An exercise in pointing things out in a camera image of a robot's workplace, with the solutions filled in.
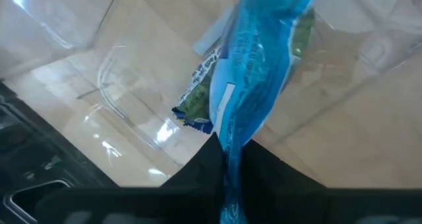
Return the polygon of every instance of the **white label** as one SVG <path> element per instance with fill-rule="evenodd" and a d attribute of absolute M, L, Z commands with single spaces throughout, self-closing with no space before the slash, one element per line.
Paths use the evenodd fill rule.
<path fill-rule="evenodd" d="M 226 90 L 224 91 L 223 98 L 220 101 L 220 104 L 218 105 L 217 119 L 216 119 L 216 124 L 214 126 L 218 136 L 220 135 L 220 130 L 222 129 L 224 111 L 226 110 L 227 103 L 229 103 L 230 97 L 233 91 L 235 90 L 235 87 L 236 86 L 234 84 L 230 84 L 230 83 L 227 84 Z"/>

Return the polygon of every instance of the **wooden floor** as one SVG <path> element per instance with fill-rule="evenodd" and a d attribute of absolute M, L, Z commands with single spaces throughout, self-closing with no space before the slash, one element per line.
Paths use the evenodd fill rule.
<path fill-rule="evenodd" d="M 115 0 L 92 48 L 5 83 L 117 184 L 159 186 L 208 138 L 171 108 L 201 62 L 192 45 L 235 1 Z M 315 28 L 255 140 L 328 186 L 422 187 L 422 55 L 373 70 L 368 33 Z"/>

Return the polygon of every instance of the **plastic bag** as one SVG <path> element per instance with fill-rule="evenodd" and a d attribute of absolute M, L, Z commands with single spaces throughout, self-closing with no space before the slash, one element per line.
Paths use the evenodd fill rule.
<path fill-rule="evenodd" d="M 244 223 L 242 147 L 270 114 L 292 68 L 291 39 L 311 0 L 240 0 L 210 88 L 210 117 L 227 155 L 221 223 Z"/>

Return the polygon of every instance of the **blue wrapper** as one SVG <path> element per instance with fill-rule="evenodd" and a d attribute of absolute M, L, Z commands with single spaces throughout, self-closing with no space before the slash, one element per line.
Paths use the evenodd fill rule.
<path fill-rule="evenodd" d="M 311 0 L 240 0 L 210 86 L 210 118 L 227 157 L 221 223 L 246 223 L 241 150 L 263 125 L 292 67 L 294 26 Z"/>

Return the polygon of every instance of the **transparent plastic bin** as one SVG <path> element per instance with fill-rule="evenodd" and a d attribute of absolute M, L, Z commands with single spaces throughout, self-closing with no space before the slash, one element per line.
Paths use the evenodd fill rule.
<path fill-rule="evenodd" d="M 159 186 L 208 138 L 171 108 L 236 2 L 115 0 L 94 48 L 5 84 L 118 185 Z M 421 0 L 315 0 L 313 9 L 309 48 L 254 139 L 328 186 L 422 185 L 411 177 Z M 397 142 L 406 144 L 398 157 Z"/>
<path fill-rule="evenodd" d="M 113 0 L 0 0 L 0 78 L 91 46 Z"/>

